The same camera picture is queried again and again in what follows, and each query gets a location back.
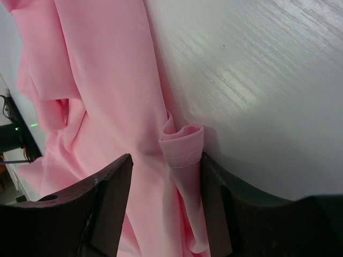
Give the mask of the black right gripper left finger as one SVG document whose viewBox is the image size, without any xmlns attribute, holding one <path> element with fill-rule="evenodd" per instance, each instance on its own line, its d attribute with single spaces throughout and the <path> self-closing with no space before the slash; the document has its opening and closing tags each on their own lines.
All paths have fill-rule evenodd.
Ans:
<svg viewBox="0 0 343 257">
<path fill-rule="evenodd" d="M 132 167 L 124 154 L 38 201 L 2 205 L 1 256 L 117 256 Z"/>
</svg>

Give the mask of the pink t shirt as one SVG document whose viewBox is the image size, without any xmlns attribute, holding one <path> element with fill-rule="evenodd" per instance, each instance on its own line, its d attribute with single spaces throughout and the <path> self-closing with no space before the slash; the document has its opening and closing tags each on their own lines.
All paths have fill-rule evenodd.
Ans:
<svg viewBox="0 0 343 257">
<path fill-rule="evenodd" d="M 133 160 L 119 256 L 209 256 L 204 128 L 177 130 L 143 1 L 3 1 L 23 42 L 17 86 L 46 132 L 19 173 L 40 196 L 125 153 Z"/>
</svg>

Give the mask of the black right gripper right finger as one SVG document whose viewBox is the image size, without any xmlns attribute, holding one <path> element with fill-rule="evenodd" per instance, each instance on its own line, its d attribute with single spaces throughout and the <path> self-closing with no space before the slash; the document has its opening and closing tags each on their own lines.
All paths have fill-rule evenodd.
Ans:
<svg viewBox="0 0 343 257">
<path fill-rule="evenodd" d="M 342 256 L 342 195 L 280 198 L 207 154 L 200 182 L 212 256 Z"/>
</svg>

